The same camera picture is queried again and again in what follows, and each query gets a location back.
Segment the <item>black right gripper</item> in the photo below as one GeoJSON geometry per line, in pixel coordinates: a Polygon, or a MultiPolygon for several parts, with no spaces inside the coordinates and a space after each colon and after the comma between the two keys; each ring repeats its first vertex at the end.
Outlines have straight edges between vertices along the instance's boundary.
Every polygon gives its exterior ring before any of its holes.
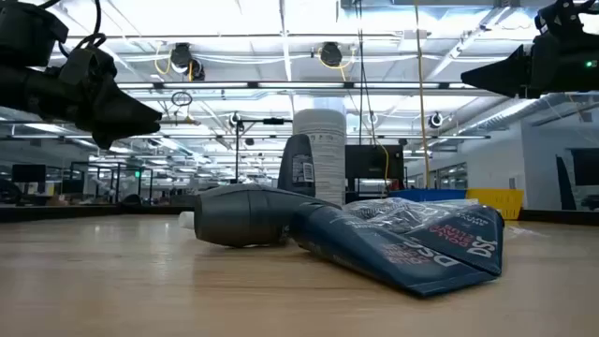
{"type": "Polygon", "coordinates": [[[538,98],[598,89],[598,35],[584,31],[581,14],[595,16],[595,0],[556,0],[538,10],[539,35],[502,61],[463,72],[460,79],[498,95],[538,98]]]}

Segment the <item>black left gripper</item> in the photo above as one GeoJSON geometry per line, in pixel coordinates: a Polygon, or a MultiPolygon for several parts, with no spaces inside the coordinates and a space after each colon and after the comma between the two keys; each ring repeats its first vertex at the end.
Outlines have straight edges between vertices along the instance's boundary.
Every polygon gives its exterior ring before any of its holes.
{"type": "Polygon", "coordinates": [[[162,114],[118,88],[113,59],[100,50],[100,2],[93,33],[71,51],[63,47],[68,28],[48,11],[55,4],[1,3],[1,105],[73,122],[103,150],[158,132],[162,114]]]}

